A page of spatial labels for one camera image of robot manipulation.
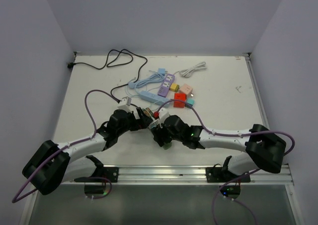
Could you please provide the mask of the light blue power strip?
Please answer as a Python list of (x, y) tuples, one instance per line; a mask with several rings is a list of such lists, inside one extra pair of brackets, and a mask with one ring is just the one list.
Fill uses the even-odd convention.
[(161, 106), (165, 102), (169, 101), (168, 98), (165, 98), (165, 97), (162, 97), (162, 96), (159, 96), (159, 95), (156, 95), (156, 94), (153, 94), (151, 92), (144, 91), (144, 90), (139, 93), (139, 97), (142, 100), (148, 101), (150, 103), (154, 103), (154, 104), (159, 105), (159, 106)]

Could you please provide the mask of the red cube socket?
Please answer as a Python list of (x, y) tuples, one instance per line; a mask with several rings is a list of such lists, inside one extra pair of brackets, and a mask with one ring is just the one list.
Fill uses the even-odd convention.
[(174, 102), (173, 106), (174, 108), (184, 108), (185, 107), (185, 101), (187, 99), (186, 94), (184, 93), (175, 93), (174, 94)]

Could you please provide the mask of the teal plug adapter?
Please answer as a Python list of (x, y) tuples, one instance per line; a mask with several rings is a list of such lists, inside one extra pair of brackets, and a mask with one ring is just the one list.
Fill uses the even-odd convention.
[(188, 98), (188, 99), (186, 100), (186, 107), (187, 107), (187, 108), (192, 108), (192, 107), (194, 106), (194, 103), (195, 103), (195, 100), (194, 100), (194, 99)]

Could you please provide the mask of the yellow plug adapter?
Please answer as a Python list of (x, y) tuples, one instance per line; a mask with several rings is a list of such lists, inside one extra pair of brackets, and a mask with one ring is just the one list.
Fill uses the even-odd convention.
[(169, 88), (170, 91), (172, 92), (178, 92), (179, 90), (179, 84), (176, 84), (176, 83), (172, 83), (170, 88)]

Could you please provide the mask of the pink cube socket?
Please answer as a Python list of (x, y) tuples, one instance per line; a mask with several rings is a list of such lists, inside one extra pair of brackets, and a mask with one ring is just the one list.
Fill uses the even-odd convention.
[(188, 84), (183, 84), (179, 88), (179, 92), (186, 95), (186, 97), (193, 97), (193, 88), (189, 86)]

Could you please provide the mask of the blue plug charger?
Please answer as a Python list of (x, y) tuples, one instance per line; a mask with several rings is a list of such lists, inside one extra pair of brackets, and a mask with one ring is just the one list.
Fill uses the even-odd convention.
[(165, 75), (166, 74), (165, 68), (158, 68), (158, 74)]

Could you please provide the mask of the teal single port charger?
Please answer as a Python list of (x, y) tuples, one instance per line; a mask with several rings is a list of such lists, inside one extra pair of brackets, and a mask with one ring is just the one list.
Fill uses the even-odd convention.
[(152, 129), (152, 128), (156, 127), (158, 124), (159, 124), (159, 121), (155, 120), (152, 123), (150, 123), (149, 128)]

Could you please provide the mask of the green power strip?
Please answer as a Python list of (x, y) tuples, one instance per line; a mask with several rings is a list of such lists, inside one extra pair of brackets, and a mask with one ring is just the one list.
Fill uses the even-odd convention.
[(153, 135), (153, 140), (164, 150), (171, 147), (171, 135), (167, 128), (157, 125), (151, 128), (151, 133)]

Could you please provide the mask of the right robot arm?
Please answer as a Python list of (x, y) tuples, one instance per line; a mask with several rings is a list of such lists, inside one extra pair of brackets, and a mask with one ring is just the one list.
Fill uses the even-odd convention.
[(249, 130), (217, 131), (189, 126), (172, 115), (153, 127), (151, 132), (160, 147), (179, 141), (192, 150), (221, 148), (239, 151), (239, 155), (230, 155), (223, 163), (221, 175), (229, 182), (256, 169), (280, 173), (286, 148), (282, 138), (260, 124), (254, 124)]

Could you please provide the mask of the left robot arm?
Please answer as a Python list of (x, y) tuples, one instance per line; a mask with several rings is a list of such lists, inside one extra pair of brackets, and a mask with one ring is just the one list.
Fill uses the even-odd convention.
[(137, 112), (117, 109), (96, 131), (78, 141), (56, 144), (45, 141), (22, 170), (22, 174), (42, 194), (52, 193), (65, 181), (71, 164), (95, 152), (111, 148), (127, 131), (146, 129), (153, 118), (138, 107)]

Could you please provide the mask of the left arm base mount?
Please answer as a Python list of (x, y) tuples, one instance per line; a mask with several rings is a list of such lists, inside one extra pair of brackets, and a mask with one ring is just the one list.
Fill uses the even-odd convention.
[(75, 182), (104, 182), (104, 180), (99, 179), (99, 177), (106, 178), (110, 182), (118, 182), (118, 167), (105, 166), (98, 158), (93, 155), (87, 155), (86, 157), (83, 157), (83, 159), (86, 163), (86, 167), (88, 167), (88, 162), (92, 162), (94, 165), (94, 170), (90, 176), (81, 176), (75, 178)]

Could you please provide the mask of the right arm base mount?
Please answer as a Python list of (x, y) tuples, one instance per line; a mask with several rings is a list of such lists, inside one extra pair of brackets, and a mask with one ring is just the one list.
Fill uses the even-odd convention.
[(228, 156), (223, 165), (215, 164), (213, 167), (205, 168), (206, 180), (208, 183), (226, 183), (232, 179), (236, 179), (236, 182), (246, 182), (251, 181), (250, 176), (245, 176), (244, 178), (238, 179), (239, 175), (235, 175), (229, 171), (228, 165), (232, 156)]

